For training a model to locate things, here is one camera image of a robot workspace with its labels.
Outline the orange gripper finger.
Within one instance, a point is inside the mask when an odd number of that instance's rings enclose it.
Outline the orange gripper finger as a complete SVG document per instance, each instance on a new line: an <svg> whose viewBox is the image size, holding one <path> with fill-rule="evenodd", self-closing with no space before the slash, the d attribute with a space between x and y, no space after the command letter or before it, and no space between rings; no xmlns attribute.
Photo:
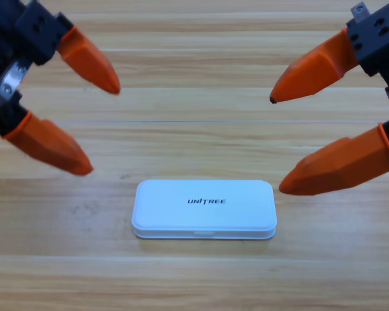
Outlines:
<svg viewBox="0 0 389 311"><path fill-rule="evenodd" d="M0 136L29 157L77 176L93 171L81 146L53 122L24 108L16 93L0 103Z"/></svg>

